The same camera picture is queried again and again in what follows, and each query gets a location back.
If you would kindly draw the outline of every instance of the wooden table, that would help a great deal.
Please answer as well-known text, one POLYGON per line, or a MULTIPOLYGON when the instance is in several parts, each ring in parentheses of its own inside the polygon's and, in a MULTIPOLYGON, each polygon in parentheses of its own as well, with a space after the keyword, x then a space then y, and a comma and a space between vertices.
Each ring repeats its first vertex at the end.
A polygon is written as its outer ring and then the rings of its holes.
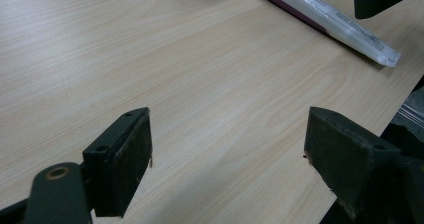
POLYGON ((318 223, 335 196, 302 158, 309 107, 380 134, 424 73, 424 0, 359 21, 396 68, 267 0, 0 3, 0 208, 148 106, 154 166, 124 219, 96 223, 318 223))

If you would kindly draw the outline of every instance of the wood grain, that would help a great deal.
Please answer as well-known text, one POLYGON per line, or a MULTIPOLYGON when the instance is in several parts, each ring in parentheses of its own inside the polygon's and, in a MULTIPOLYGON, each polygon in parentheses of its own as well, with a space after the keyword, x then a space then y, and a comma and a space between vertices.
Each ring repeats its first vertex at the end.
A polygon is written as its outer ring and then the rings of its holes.
POLYGON ((424 73, 424 0, 359 21, 394 69, 266 0, 0 3, 0 208, 148 106, 154 166, 96 223, 318 223, 335 197, 302 158, 309 107, 380 134, 424 73))

